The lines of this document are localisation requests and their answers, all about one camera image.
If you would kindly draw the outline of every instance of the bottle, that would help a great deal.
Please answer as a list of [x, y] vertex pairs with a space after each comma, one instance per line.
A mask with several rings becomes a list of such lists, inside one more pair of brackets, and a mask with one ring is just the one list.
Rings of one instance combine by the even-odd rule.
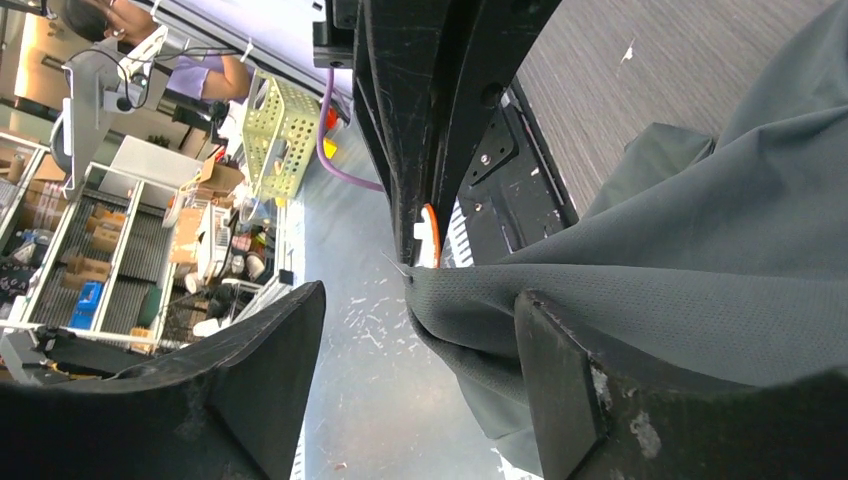
[[39, 245], [50, 245], [50, 241], [53, 240], [53, 232], [44, 230], [43, 228], [24, 230], [18, 232], [17, 236], [23, 238], [25, 242], [37, 243]]

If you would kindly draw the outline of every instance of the gray fabric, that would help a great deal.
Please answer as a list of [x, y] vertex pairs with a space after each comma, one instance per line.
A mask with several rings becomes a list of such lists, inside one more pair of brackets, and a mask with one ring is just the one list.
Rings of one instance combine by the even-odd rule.
[[516, 466], [540, 471], [513, 325], [523, 290], [720, 379], [848, 365], [848, 2], [789, 42], [710, 148], [652, 126], [576, 226], [497, 265], [409, 270], [417, 332]]

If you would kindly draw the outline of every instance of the blue container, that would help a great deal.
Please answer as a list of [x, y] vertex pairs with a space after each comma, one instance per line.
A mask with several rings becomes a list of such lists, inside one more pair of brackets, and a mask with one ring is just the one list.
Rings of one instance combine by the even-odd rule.
[[94, 321], [94, 312], [97, 311], [97, 305], [100, 303], [102, 294], [103, 284], [101, 283], [88, 282], [83, 285], [77, 300], [76, 311], [71, 316], [71, 323], [68, 326], [80, 330], [90, 330], [91, 323]]

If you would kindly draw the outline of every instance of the woman's arm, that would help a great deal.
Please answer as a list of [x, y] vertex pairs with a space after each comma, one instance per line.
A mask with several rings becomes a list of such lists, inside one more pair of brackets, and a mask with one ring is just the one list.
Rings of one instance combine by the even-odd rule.
[[238, 57], [221, 57], [224, 72], [210, 71], [203, 82], [202, 100], [234, 100], [246, 97], [250, 90], [250, 75]]

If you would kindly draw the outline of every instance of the metal shelf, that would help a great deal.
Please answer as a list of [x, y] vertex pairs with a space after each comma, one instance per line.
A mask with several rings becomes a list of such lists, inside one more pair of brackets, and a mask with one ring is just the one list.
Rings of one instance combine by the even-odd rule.
[[[44, 149], [41, 150], [41, 157], [43, 158]], [[34, 176], [34, 172], [37, 170], [38, 162], [31, 162], [31, 169], [26, 171], [26, 176], [23, 185], [29, 185], [29, 182], [32, 180]], [[92, 320], [92, 326], [90, 330], [74, 330], [79, 333], [80, 336], [86, 338], [94, 338], [103, 341], [111, 341], [111, 342], [128, 342], [128, 343], [137, 343], [137, 344], [156, 344], [159, 341], [159, 337], [153, 336], [152, 338], [143, 338], [136, 337], [123, 333], [116, 332], [107, 332], [104, 330], [104, 325], [108, 323], [107, 313], [111, 309], [113, 296], [116, 295], [116, 291], [120, 289], [117, 288], [120, 285], [118, 284], [118, 277], [121, 271], [122, 263], [124, 263], [124, 259], [127, 253], [129, 240], [132, 235], [133, 226], [137, 223], [136, 219], [139, 215], [139, 207], [141, 205], [141, 198], [144, 192], [145, 187], [153, 186], [158, 187], [170, 191], [176, 191], [172, 186], [164, 185], [162, 183], [152, 181], [146, 178], [139, 177], [137, 175], [128, 174], [105, 165], [100, 164], [91, 164], [87, 168], [85, 172], [85, 177], [83, 182], [85, 182], [92, 171], [101, 170], [105, 172], [109, 172], [115, 175], [124, 176], [135, 180], [135, 188], [131, 192], [131, 196], [129, 198], [129, 202], [126, 208], [126, 220], [124, 221], [124, 225], [121, 228], [121, 232], [118, 235], [117, 246], [115, 251], [111, 254], [109, 259], [109, 263], [111, 266], [109, 275], [107, 277], [106, 282], [103, 285], [103, 293], [100, 299], [100, 302], [97, 306], [97, 309], [94, 313], [94, 317]], [[71, 227], [75, 224], [78, 224], [80, 221], [84, 219], [77, 218], [80, 215], [85, 215], [85, 211], [80, 211], [80, 205], [82, 197], [82, 189], [78, 190], [73, 194], [71, 198], [69, 198], [69, 204], [65, 208], [65, 211], [62, 213], [61, 219], [59, 221], [58, 227], [53, 236], [53, 241], [47, 247], [47, 252], [44, 256], [44, 261], [42, 262], [41, 267], [39, 268], [39, 272], [37, 274], [37, 280], [34, 282], [34, 285], [30, 288], [28, 296], [26, 298], [25, 306], [23, 311], [18, 319], [16, 319], [14, 323], [16, 325], [21, 326], [21, 328], [31, 328], [32, 326], [37, 325], [36, 318], [36, 310], [40, 301], [44, 299], [44, 295], [47, 292], [48, 288], [51, 288], [49, 284], [51, 284], [51, 279], [55, 280], [56, 275], [61, 275], [61, 267], [57, 265], [57, 260], [59, 260], [62, 253], [66, 250], [64, 248], [64, 244], [68, 241], [69, 232], [71, 231]], [[4, 228], [14, 228], [14, 224], [10, 221], [10, 226]], [[164, 265], [162, 266], [162, 277], [160, 278], [161, 287], [163, 291], [170, 292], [173, 284], [173, 277], [176, 266], [167, 262], [167, 257], [165, 259]]]

